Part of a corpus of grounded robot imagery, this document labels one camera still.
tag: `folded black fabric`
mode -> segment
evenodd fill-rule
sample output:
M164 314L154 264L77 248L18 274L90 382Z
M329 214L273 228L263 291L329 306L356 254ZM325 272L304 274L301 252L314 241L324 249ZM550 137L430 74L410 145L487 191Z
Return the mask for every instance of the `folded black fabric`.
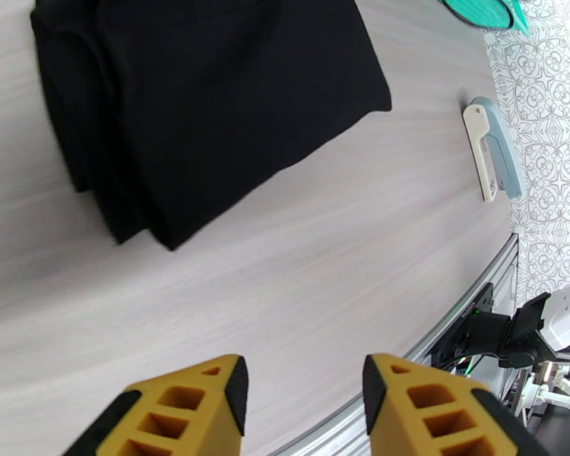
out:
M391 98L354 0L36 0L47 109L119 242L175 249Z

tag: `light blue stapler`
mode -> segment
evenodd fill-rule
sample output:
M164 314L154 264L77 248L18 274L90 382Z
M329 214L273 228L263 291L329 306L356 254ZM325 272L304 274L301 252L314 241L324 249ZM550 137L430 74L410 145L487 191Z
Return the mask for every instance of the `light blue stapler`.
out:
M494 201L499 189L505 190L510 198L523 196L523 173L498 105L489 98L477 97L465 108L462 116L484 201Z

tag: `gray floral pattern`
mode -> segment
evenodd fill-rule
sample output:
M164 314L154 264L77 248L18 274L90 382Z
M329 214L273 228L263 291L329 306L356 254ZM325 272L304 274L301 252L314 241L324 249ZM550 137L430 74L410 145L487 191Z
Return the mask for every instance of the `gray floral pattern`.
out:
M523 2L531 36L483 32L503 116L526 176L511 202L517 303L570 284L570 0Z

